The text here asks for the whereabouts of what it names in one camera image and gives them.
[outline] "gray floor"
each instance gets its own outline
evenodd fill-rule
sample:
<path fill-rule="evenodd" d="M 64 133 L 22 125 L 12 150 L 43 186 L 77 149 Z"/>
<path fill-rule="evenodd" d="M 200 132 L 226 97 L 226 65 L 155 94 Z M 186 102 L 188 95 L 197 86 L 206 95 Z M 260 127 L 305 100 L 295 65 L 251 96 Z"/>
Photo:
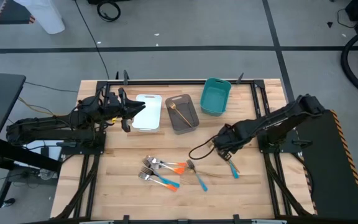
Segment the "gray floor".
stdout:
<path fill-rule="evenodd" d="M 356 33 L 336 22 L 337 10 L 349 0 L 268 0 L 281 46 L 341 46 Z M 90 48 L 94 43 L 71 0 L 54 0 L 66 30 L 48 35 L 36 21 L 29 25 L 0 25 L 0 49 Z M 96 8 L 78 0 L 99 47 L 155 47 L 248 45 L 272 46 L 262 0 L 132 0 L 119 2 L 122 17 L 113 23 L 100 20 Z M 345 14 L 343 22 L 351 24 Z M 332 28 L 327 22 L 333 22 Z M 102 52 L 110 77 L 126 69 L 136 78 L 282 78 L 274 51 L 208 50 Z M 340 52 L 283 52 L 295 95 L 310 93 L 337 111 L 358 169 L 358 90 L 345 78 Z M 349 62 L 358 76 L 358 51 Z M 28 82 L 77 90 L 81 80 L 106 79 L 97 53 L 0 54 L 0 72 L 23 74 Z M 21 97 L 54 113 L 69 112 L 75 93 L 25 85 Z M 16 103 L 10 119 L 42 117 Z M 6 175 L 0 170 L 0 178 Z M 55 188 L 12 186 L 17 199 L 0 209 L 0 223 L 46 220 Z"/>

